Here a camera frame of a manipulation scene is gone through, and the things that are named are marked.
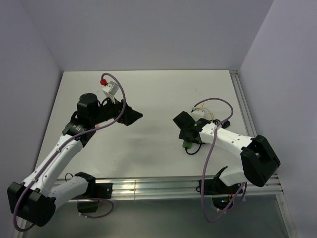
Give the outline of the green power strip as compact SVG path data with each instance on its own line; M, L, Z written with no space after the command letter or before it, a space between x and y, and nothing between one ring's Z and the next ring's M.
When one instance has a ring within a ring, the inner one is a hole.
M185 149L191 149L192 148L192 145L193 143L192 142L189 142L189 141L183 141L182 143L182 147L185 148Z

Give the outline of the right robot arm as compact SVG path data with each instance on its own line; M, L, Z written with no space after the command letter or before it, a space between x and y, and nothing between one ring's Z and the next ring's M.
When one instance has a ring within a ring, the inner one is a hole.
M224 166L215 175L214 187L219 193L244 182L263 187L280 167L280 160L262 135L243 136L207 119L195 121L187 112L181 112L173 121L180 129L179 138L185 142L213 144L234 156L233 165Z

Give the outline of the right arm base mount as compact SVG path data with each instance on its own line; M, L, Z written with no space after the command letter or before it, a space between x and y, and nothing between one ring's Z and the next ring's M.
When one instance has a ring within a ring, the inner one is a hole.
M240 183L226 186L219 179L206 179L204 180L204 197L216 195L216 198L211 199L212 208L214 210L224 210L240 187Z

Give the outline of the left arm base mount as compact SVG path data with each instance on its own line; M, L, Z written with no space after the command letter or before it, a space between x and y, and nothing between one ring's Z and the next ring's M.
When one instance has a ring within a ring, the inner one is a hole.
M83 194L76 197L78 201L77 211L81 214L96 213L99 208L109 205L109 211L105 214L110 214L114 209L114 204L109 199L112 194L112 183L97 183L92 194Z

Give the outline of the yellow charger with cable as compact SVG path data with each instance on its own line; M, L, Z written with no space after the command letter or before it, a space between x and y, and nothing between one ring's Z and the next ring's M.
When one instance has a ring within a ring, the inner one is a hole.
M204 106L204 104L202 104L201 106L197 107L197 109L204 112L204 118L205 118L205 119L214 120L214 114L212 113L211 110L209 110L208 108L206 108L206 107Z

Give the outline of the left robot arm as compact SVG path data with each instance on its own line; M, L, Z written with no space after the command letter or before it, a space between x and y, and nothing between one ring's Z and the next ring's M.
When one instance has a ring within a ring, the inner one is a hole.
M13 182L8 187L14 227L18 231L26 231L18 226L17 218L42 227L53 217L57 208L76 197L99 201L96 179L92 175L78 172L59 186L54 186L54 183L96 133L97 124L112 119L113 122L129 126L142 116L142 113L128 106L124 99L118 101L107 97L99 102L93 93L80 96L77 110L53 150L23 182Z

